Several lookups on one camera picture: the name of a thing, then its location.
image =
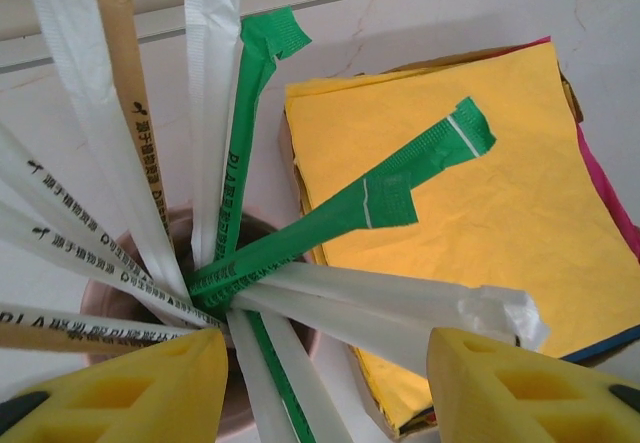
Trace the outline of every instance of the black strip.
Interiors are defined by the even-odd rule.
[[[626,385],[611,385],[609,391],[620,401],[640,413],[640,390]]]
[[[34,391],[0,403],[0,436],[40,406],[47,398],[49,398],[49,393],[46,391]]]

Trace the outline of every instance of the plastic straw wrapper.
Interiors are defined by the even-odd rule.
[[[240,0],[184,0],[184,10],[194,175],[191,247],[200,268],[215,253]]]
[[[521,346],[537,350],[549,335],[533,299],[524,291],[467,288],[441,281],[324,265],[290,263],[261,284],[338,300],[421,324],[485,333],[509,328]]]
[[[192,331],[0,302],[4,347],[123,354]]]
[[[242,21],[244,48],[240,58],[238,90],[233,112],[224,194],[220,208],[215,259],[232,253],[238,243],[244,188],[260,93],[284,60],[311,42],[300,29],[291,8],[282,8]]]
[[[291,324],[271,312],[260,316],[316,441],[351,443],[353,440],[338,410]]]
[[[87,337],[50,328],[31,328],[0,324],[0,348],[12,350],[88,353],[91,355],[124,355],[152,343],[106,336]]]
[[[160,288],[188,298],[118,101],[97,1],[33,3],[60,79],[149,273]]]
[[[409,175],[365,178],[308,215],[187,277],[194,301],[211,308],[314,246],[355,229],[415,223]]]
[[[298,440],[300,440],[300,443],[316,443],[315,436],[311,431],[307,417],[305,416],[304,411],[300,406],[300,402],[298,401],[298,397],[293,390],[293,386],[284,371],[282,362],[276,353],[276,349],[274,348],[271,337],[264,326],[262,317],[255,311],[248,311],[246,312],[246,315],[249,320],[249,324],[251,325],[251,329],[253,330],[253,334],[258,342],[258,346],[260,347],[260,351],[262,352],[262,357],[269,368],[269,373],[271,373],[271,377],[278,389],[278,393],[280,393],[282,402],[287,408],[289,419],[291,420],[293,429],[298,436]]]
[[[258,426],[260,441],[263,443],[298,443],[298,438],[296,438],[289,421],[289,415],[280,400],[269,368],[262,358],[260,346],[251,330],[247,315],[242,310],[231,310],[227,313],[227,322],[236,345],[238,363],[247,384],[249,401]]]
[[[64,186],[0,123],[0,179],[29,203],[60,233],[106,262],[151,277],[129,257]]]
[[[422,376],[426,371],[429,335],[440,326],[437,322],[415,325],[336,300],[264,285],[247,288],[236,295],[231,305],[244,310],[277,312]],[[515,335],[508,329],[483,334],[516,343]]]
[[[347,187],[338,192],[337,195],[334,195],[332,199],[339,197],[339,195],[344,192],[354,191],[354,187],[357,188],[361,186],[364,181],[367,181],[370,178],[387,177],[397,175],[399,173],[408,175],[410,188],[415,188],[449,166],[460,164],[484,155],[492,148],[494,143],[495,137],[491,134],[484,115],[474,104],[473,100],[466,98],[456,106],[456,109],[452,114],[443,118],[433,127],[414,138],[404,147],[389,156],[386,160],[369,170],[362,177],[356,179],[350,185],[347,185]],[[273,235],[271,238],[284,239],[284,231],[289,231],[291,227],[296,228],[296,225],[302,225],[301,222],[304,221],[305,218],[313,215],[314,212],[318,211],[321,207],[322,205],[306,215],[299,222],[296,222],[293,225],[290,225],[290,227],[278,232],[278,236]],[[305,227],[305,230],[308,233],[312,233],[314,236],[322,235],[323,238],[318,238],[317,241],[314,240],[313,242],[310,241],[312,243],[310,245],[302,245],[298,240],[288,239],[289,241],[287,243],[291,248],[290,253],[288,255],[278,253],[277,259],[275,258],[275,249],[277,248],[278,250],[281,250],[283,249],[283,246],[273,245],[270,251],[262,252],[262,256],[265,257],[265,260],[267,260],[266,257],[268,256],[270,261],[265,262],[261,269],[254,270],[249,275],[229,275],[225,274],[224,271],[221,271],[225,263],[228,264],[230,261],[228,258],[219,262],[214,262],[213,264],[202,268],[187,277],[191,295],[196,296],[197,298],[202,298],[200,295],[201,293],[210,292],[212,294],[209,295],[205,305],[215,305],[220,303],[221,301],[224,301],[225,298],[229,298],[229,296],[233,295],[234,292],[246,288],[249,284],[255,282],[259,278],[264,277],[280,266],[293,261],[296,256],[311,249],[313,246],[339,236],[338,234],[327,233],[328,229],[332,227],[332,225],[326,225],[324,222],[320,227],[314,227],[313,231],[310,228]],[[241,251],[246,254],[257,249],[259,245],[264,245],[264,241],[248,245]],[[227,286],[229,289],[222,288],[228,285],[233,278],[236,278],[236,281],[232,284],[233,286]]]
[[[134,273],[107,263],[74,241],[2,202],[0,238],[56,266],[122,290],[139,301],[150,303],[160,311],[188,323],[199,327],[220,328],[226,336],[229,334],[224,323],[194,308],[188,302],[141,280]]]
[[[134,2],[133,0],[97,1],[120,107],[133,138],[140,164],[144,166],[162,226],[171,243],[167,202],[162,187],[151,109],[147,101],[138,36],[133,21]]]

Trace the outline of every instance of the cup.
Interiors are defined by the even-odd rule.
[[[173,237],[178,264],[182,273],[187,274],[193,271],[191,253],[193,215],[191,208],[182,206],[169,210],[169,221],[169,229]],[[276,229],[265,221],[243,214],[238,248],[274,231]],[[131,235],[127,232],[117,241],[144,268]],[[133,296],[94,280],[90,280],[87,284],[80,305],[80,313],[160,324],[158,319]],[[294,321],[291,323],[307,353],[313,358],[318,348],[319,333],[300,323]],[[222,414],[220,415],[217,440],[237,435],[255,425],[249,403],[249,395],[238,366],[235,350],[228,349],[227,354],[229,358],[229,377],[224,395]],[[108,355],[85,355],[87,365],[100,363],[109,358],[110,356]]]

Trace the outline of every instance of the countertop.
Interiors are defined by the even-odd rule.
[[[640,222],[640,0],[345,0],[296,11],[313,44],[279,64],[263,93],[246,204],[286,225],[298,217],[277,151],[284,86],[313,77],[376,73],[416,60],[525,43],[551,35],[585,115],[583,129],[632,219]],[[142,46],[161,169],[170,206],[191,195],[187,71],[182,36]],[[114,235],[126,228],[55,69],[0,75],[0,119]],[[8,188],[0,198],[30,212]],[[0,243],[0,299],[77,311],[86,284]],[[602,369],[640,383],[633,345]],[[323,337],[315,364],[354,441],[386,437],[364,413],[342,345]],[[0,350],[2,396],[25,380],[82,366],[78,355]],[[437,435],[412,441],[437,441]],[[255,430],[228,440],[259,441]]]

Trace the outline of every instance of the white wrapper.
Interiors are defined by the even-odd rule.
[[[126,338],[150,343],[172,340],[194,331],[186,328],[80,315],[2,302],[0,302],[0,324],[48,328],[89,337]]]
[[[247,384],[249,401],[262,443],[298,443],[260,346],[244,311],[227,313],[229,331],[236,345],[238,363]]]
[[[184,0],[184,8],[194,175],[191,246],[200,268],[215,252],[240,0]]]
[[[0,348],[119,356],[153,343],[108,336],[83,335],[25,325],[0,324]]]
[[[496,332],[515,334],[522,347],[530,350],[538,349],[549,335],[531,297],[508,288],[472,289],[454,283],[305,263],[290,263],[260,283],[338,300],[427,327],[462,328],[487,336]]]
[[[315,440],[351,443],[347,427],[289,321],[271,312],[261,316]]]
[[[108,263],[150,280],[98,222],[0,123],[0,179],[29,203],[47,223]]]
[[[0,202],[0,238],[50,263],[87,278],[101,281],[153,305],[169,315],[198,327],[220,328],[228,336],[227,326],[197,310],[190,303],[144,281],[134,272],[122,270],[52,231],[46,225]]]
[[[420,328],[339,301],[263,285],[254,285],[236,295],[231,306],[280,313],[416,374],[426,375],[431,327]]]
[[[93,154],[156,284],[188,299],[113,83],[97,0],[33,0]]]

